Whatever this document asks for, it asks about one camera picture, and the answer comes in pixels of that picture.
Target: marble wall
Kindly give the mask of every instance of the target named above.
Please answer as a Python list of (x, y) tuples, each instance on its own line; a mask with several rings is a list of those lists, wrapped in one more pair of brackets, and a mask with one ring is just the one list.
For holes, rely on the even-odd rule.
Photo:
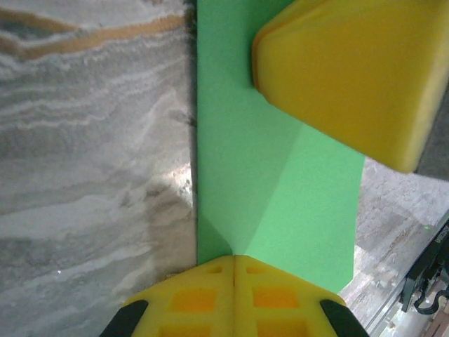
[[(0, 1), (19, 13), (0, 13), (0, 44), (46, 51), (0, 53), (0, 336), (97, 336), (129, 295), (195, 263), (189, 4), (122, 1), (137, 9), (115, 35), (55, 52), (109, 24), (104, 1), (63, 2), (29, 12), (88, 32), (55, 37), (20, 16), (26, 1)], [(101, 27), (86, 9), (75, 22), (83, 4)], [(130, 24), (143, 31), (120, 35)]]

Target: floor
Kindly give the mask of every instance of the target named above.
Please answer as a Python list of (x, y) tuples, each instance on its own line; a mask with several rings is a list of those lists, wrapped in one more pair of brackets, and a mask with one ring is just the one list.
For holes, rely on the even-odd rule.
[(354, 278), (340, 295), (367, 324), (435, 235), (449, 183), (366, 160), (358, 206)]

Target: green paper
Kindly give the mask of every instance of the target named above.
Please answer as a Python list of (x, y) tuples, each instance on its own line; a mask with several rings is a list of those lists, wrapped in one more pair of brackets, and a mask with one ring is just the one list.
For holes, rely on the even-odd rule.
[(256, 32), (291, 0), (198, 0), (198, 258), (245, 254), (339, 291), (363, 155), (253, 87)]

